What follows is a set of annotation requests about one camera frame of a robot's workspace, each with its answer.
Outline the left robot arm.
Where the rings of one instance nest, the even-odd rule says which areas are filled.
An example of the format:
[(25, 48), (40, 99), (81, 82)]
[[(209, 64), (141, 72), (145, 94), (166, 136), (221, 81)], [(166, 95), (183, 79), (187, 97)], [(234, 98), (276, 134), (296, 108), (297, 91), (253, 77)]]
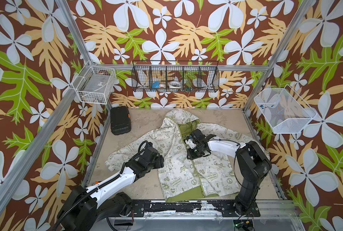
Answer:
[(123, 163), (119, 172), (93, 186), (76, 187), (59, 212), (52, 230), (62, 227), (65, 231), (89, 231), (108, 199), (151, 170), (163, 167), (164, 157), (151, 142), (143, 141), (138, 152)]

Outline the white green printed jacket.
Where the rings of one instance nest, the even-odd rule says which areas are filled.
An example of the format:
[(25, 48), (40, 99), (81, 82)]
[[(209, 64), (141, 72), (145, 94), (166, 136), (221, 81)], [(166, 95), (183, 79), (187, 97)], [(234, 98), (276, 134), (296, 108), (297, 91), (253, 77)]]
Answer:
[(143, 141), (153, 143), (164, 156), (164, 167), (152, 170), (124, 188), (133, 199), (164, 199), (168, 202), (217, 197), (236, 197), (242, 179), (238, 161), (219, 152), (189, 160), (185, 138), (196, 129), (216, 139), (247, 143), (252, 140), (239, 110), (141, 110), (132, 109), (131, 131), (108, 132), (100, 154), (104, 177), (121, 169)]

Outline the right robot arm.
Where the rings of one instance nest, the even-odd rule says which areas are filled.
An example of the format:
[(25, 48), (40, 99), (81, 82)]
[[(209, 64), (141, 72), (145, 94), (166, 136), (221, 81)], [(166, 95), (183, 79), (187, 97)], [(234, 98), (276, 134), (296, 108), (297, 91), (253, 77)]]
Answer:
[(238, 162), (243, 182), (235, 199), (235, 213), (248, 215), (255, 210), (254, 205), (260, 185), (271, 170), (271, 162), (263, 149), (255, 141), (238, 143), (236, 141), (218, 139), (216, 135), (204, 135), (196, 129), (186, 136), (187, 159), (194, 160), (207, 157), (212, 152), (219, 152), (233, 157)]

